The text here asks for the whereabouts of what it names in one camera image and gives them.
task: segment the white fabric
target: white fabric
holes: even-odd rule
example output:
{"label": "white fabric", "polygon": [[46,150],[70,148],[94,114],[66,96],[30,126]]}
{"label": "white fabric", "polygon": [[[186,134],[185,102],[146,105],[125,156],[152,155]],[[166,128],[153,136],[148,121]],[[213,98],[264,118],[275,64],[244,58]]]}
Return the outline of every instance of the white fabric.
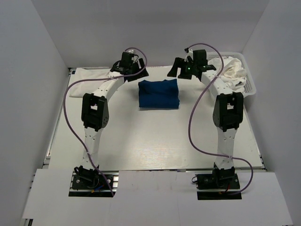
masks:
{"label": "white fabric", "polygon": [[[104,69],[97,72],[93,70],[87,70],[83,68],[77,68],[74,76],[74,81],[82,80],[82,79],[99,79],[105,78],[107,74],[110,72],[109,69]],[[84,81],[78,84],[75,84],[70,88],[70,97],[83,97],[85,93],[93,93],[97,88],[103,84],[104,81]]]}
{"label": "white fabric", "polygon": [[[241,61],[230,56],[224,56],[223,60],[224,70],[219,77],[229,88],[243,93],[245,91],[244,86],[246,84],[246,70],[241,66]],[[216,67],[217,71],[219,71],[222,67],[222,62],[219,57],[209,60],[208,64]]]}

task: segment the blue folded cloth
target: blue folded cloth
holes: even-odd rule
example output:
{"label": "blue folded cloth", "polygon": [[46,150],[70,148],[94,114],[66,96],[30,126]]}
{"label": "blue folded cloth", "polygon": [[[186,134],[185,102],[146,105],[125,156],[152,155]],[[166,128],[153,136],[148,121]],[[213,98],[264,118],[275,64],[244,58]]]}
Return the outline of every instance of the blue folded cloth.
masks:
{"label": "blue folded cloth", "polygon": [[177,79],[164,81],[141,81],[139,107],[178,109],[180,100]]}

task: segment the white table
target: white table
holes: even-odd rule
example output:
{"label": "white table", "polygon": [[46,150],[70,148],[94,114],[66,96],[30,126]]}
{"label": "white table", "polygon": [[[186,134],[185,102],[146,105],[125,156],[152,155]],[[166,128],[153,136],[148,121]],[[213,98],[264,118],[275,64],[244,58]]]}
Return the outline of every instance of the white table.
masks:
{"label": "white table", "polygon": [[[166,76],[170,68],[148,67],[150,76],[144,79],[173,79]],[[110,99],[110,120],[100,142],[100,169],[116,171],[212,168],[215,158],[199,153],[188,140],[189,116],[205,86],[195,77],[192,80],[178,79],[180,109],[140,110],[137,85],[139,81],[124,84]],[[81,98],[68,97],[66,106],[71,125],[84,139],[84,127],[80,118],[81,102]],[[216,153],[217,130],[212,119],[213,108],[214,100],[207,92],[195,111],[191,133],[196,146]],[[49,169],[71,169],[80,165],[83,147],[67,127],[63,112],[50,152]],[[245,113],[235,138],[234,156],[247,159],[255,168],[262,166]],[[234,164],[236,168],[247,166],[242,161],[234,161]]]}

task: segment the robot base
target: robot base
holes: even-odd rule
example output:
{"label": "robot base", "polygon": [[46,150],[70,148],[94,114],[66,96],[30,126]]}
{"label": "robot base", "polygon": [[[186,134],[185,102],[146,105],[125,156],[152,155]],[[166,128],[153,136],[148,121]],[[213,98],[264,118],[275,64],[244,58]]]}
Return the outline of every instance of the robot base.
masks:
{"label": "robot base", "polygon": [[234,174],[232,180],[228,183],[224,183],[222,186],[218,186],[213,174],[197,174],[197,191],[198,200],[237,200],[242,199],[241,193],[236,191],[228,191],[230,189],[239,189],[239,180],[237,174]]}
{"label": "robot base", "polygon": [[[87,170],[76,167],[73,172],[73,179],[69,196],[77,197],[112,197],[107,182],[96,170]],[[113,188],[114,174],[105,174],[108,183]]]}
{"label": "robot base", "polygon": [[197,174],[197,185],[198,190],[208,190],[208,189],[219,189],[219,190],[229,190],[229,189],[240,189],[239,180],[237,174],[234,174],[233,179],[229,183],[225,183],[222,186],[218,186],[215,178],[212,174]]}

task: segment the black mounting bracket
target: black mounting bracket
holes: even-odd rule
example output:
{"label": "black mounting bracket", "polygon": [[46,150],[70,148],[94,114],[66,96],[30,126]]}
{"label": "black mounting bracket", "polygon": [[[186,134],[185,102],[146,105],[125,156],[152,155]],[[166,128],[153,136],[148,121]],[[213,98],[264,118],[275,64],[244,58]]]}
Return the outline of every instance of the black mounting bracket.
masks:
{"label": "black mounting bracket", "polygon": [[83,96],[81,120],[85,128],[94,128],[95,131],[106,127],[109,121],[108,100],[105,97],[94,96],[93,93],[86,93]]}
{"label": "black mounting bracket", "polygon": [[111,187],[113,187],[113,174],[105,174],[108,180],[106,182],[104,177],[93,169],[87,170],[80,166],[75,167],[74,172],[75,174],[73,174],[73,180],[71,184],[72,190],[69,191],[69,196],[112,197],[107,182]]}
{"label": "black mounting bracket", "polygon": [[217,187],[227,186],[232,183],[235,177],[235,168],[234,166],[231,169],[219,169],[216,164],[212,170],[212,177],[215,180]]}
{"label": "black mounting bracket", "polygon": [[242,93],[220,94],[216,97],[213,122],[224,132],[228,129],[238,129],[243,121],[244,96]]}
{"label": "black mounting bracket", "polygon": [[228,183],[217,184],[216,178],[213,174],[197,174],[197,189],[198,190],[210,190],[210,189],[240,189],[239,180],[237,174],[234,174],[233,179],[228,181]]}
{"label": "black mounting bracket", "polygon": [[[119,72],[122,75],[138,73],[141,70],[141,68],[144,68],[145,63],[142,58],[139,59],[137,58],[136,60],[133,60],[135,56],[138,57],[138,55],[135,55],[134,53],[123,52],[121,56],[121,60],[113,64],[110,71]],[[145,68],[138,75],[125,77],[124,80],[130,82],[146,76],[149,76],[149,74]]]}
{"label": "black mounting bracket", "polygon": [[208,65],[206,51],[204,49],[193,51],[193,60],[190,56],[187,57],[188,62],[183,58],[175,58],[174,64],[170,72],[167,74],[168,77],[176,77],[178,68],[181,72],[178,76],[179,79],[191,79],[195,75],[200,81],[202,73],[208,70],[216,70],[213,65]]}

